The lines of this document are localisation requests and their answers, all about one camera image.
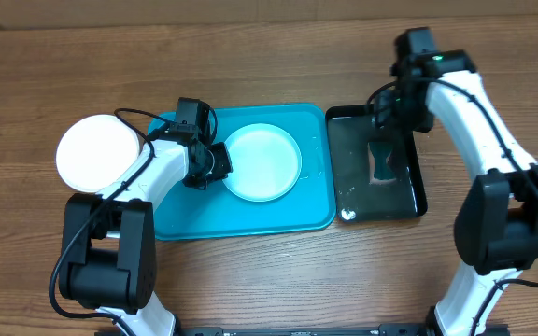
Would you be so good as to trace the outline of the green scrubbing sponge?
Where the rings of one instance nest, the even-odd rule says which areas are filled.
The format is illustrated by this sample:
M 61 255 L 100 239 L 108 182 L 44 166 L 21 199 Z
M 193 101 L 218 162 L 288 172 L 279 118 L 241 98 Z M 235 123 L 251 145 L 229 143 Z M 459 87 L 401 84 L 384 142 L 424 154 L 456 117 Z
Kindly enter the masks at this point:
M 396 179 L 389 166 L 393 144 L 390 142 L 370 142 L 368 144 L 369 176 L 372 184 L 382 185 Z

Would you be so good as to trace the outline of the light blue plate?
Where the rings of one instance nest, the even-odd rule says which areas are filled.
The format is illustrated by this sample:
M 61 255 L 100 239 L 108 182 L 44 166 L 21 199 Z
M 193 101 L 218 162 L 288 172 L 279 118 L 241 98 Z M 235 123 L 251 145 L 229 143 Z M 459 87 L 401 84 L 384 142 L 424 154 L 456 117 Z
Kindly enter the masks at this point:
M 267 123 L 244 126 L 225 145 L 233 171 L 223 180 L 235 196 L 263 203 L 287 194 L 302 171 L 302 152 L 293 137 Z

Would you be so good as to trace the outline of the white plate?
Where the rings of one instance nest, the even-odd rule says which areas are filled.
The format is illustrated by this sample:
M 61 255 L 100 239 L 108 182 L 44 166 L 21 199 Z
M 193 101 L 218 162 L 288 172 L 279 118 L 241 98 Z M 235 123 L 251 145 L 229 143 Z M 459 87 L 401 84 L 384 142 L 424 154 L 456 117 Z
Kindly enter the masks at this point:
M 94 193 L 121 177 L 139 153 L 135 131 L 113 115 L 93 115 L 65 132 L 57 146 L 55 164 L 67 186 Z

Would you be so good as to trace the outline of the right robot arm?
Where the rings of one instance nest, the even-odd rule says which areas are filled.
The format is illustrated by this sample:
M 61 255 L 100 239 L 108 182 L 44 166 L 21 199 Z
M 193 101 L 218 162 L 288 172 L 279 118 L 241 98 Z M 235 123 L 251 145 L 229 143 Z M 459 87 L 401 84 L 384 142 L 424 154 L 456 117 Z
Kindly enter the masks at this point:
M 490 102 L 462 49 L 441 51 L 427 27 L 394 41 L 394 81 L 365 109 L 377 129 L 426 133 L 439 121 L 459 152 L 472 186 L 454 223 L 460 265 L 430 310 L 428 335 L 487 335 L 488 315 L 538 259 L 538 162 L 515 139 Z

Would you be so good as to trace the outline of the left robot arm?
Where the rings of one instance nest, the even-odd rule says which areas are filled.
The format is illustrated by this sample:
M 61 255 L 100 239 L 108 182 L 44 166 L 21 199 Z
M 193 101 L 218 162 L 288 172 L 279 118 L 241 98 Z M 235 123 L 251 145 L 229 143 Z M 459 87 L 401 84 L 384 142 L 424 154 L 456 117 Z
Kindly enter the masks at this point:
M 142 137 L 144 152 L 121 177 L 68 200 L 48 288 L 58 315 L 107 318 L 122 335 L 180 334 L 154 292 L 154 212 L 176 184 L 205 190 L 232 172 L 225 144 L 215 140 L 218 124 L 208 103 L 179 98 L 174 119 Z

